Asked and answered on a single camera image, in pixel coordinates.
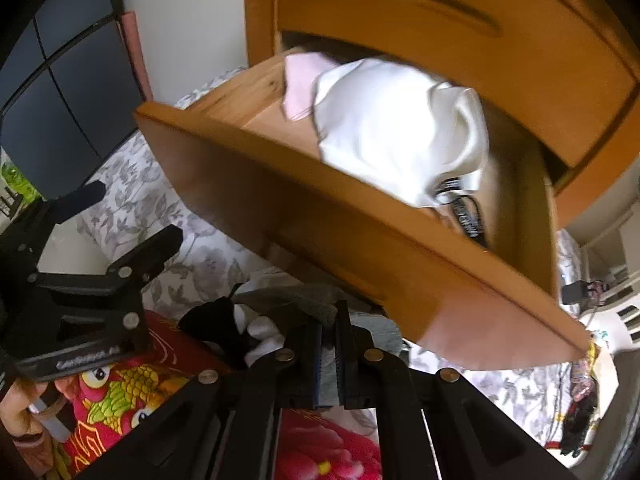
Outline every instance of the floral bedsheet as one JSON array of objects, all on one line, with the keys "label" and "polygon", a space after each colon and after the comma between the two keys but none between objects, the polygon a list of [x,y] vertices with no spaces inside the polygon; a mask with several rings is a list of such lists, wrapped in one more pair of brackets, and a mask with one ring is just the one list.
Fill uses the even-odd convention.
[{"label": "floral bedsheet", "polygon": [[[176,106],[186,108],[240,70],[214,79]],[[103,181],[107,193],[100,203],[78,215],[78,230],[89,233],[111,261],[170,223],[183,230],[180,251],[143,291],[145,308],[179,319],[191,307],[226,295],[235,283],[271,267],[187,209],[140,132],[109,158],[94,180]],[[561,283],[579,279],[577,247],[566,232],[558,233],[558,250]],[[540,444],[559,439],[559,414],[566,412],[570,402],[568,363],[523,370],[469,371],[412,345],[410,364],[428,372],[447,366],[457,368]]]}]

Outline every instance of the open drawer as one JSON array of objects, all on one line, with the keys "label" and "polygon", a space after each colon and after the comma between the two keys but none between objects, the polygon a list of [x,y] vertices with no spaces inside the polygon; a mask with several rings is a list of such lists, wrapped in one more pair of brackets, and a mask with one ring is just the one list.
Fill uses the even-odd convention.
[{"label": "open drawer", "polygon": [[478,199],[489,251],[433,210],[323,164],[311,119],[287,121],[283,93],[276,56],[187,110],[145,103],[136,120],[193,212],[267,259],[284,248],[293,274],[300,261],[328,272],[425,348],[485,369],[584,354],[586,331],[555,299],[553,205],[526,130],[485,106],[492,156]]}]

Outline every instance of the wooden dresser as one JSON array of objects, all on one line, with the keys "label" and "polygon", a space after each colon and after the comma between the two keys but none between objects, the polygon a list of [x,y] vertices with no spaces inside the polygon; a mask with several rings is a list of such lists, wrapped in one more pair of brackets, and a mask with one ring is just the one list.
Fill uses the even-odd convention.
[{"label": "wooden dresser", "polygon": [[[322,269],[466,367],[584,353],[588,334],[556,300],[555,231],[640,148],[640,56],[603,0],[246,0],[246,30],[249,70],[188,110],[136,113],[187,206],[303,280]],[[283,32],[385,52],[478,91],[490,251],[321,162],[312,121],[282,114]]]}]

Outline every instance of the wooden drawer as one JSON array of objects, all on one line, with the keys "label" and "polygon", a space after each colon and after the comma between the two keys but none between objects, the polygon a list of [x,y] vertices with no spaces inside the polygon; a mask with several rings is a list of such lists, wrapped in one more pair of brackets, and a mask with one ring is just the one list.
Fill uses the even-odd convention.
[{"label": "wooden drawer", "polygon": [[560,0],[277,0],[276,30],[411,60],[506,111],[576,165],[634,79]]},{"label": "wooden drawer", "polygon": [[492,156],[479,200],[492,252],[432,210],[323,164],[312,121],[284,118],[283,92],[277,56],[188,110],[145,103],[136,120],[191,210],[265,258],[276,244],[329,272],[428,349],[491,369],[583,354],[586,332],[555,300],[554,210],[526,130],[486,107]]}]

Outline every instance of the recessed drawer handle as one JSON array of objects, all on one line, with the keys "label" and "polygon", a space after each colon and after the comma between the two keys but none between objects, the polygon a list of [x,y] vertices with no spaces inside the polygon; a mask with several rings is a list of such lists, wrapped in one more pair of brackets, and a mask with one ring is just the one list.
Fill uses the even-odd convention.
[{"label": "recessed drawer handle", "polygon": [[489,36],[499,38],[502,35],[500,25],[487,13],[468,6],[458,0],[407,0],[426,9],[464,23],[476,31]]}]

